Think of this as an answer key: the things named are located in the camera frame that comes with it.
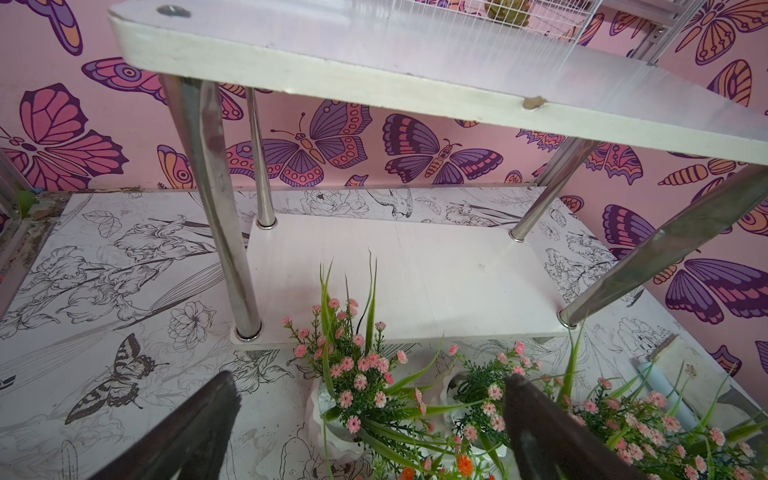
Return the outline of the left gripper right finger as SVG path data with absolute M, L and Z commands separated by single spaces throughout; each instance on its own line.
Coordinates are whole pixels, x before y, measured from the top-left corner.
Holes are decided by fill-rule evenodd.
M 503 418 L 522 479 L 643 479 L 524 377 L 504 379 Z

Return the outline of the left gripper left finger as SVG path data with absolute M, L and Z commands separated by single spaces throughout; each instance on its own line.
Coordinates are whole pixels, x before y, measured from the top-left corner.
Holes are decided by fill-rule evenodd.
M 241 397 L 222 371 L 94 479 L 217 479 L 224 466 Z

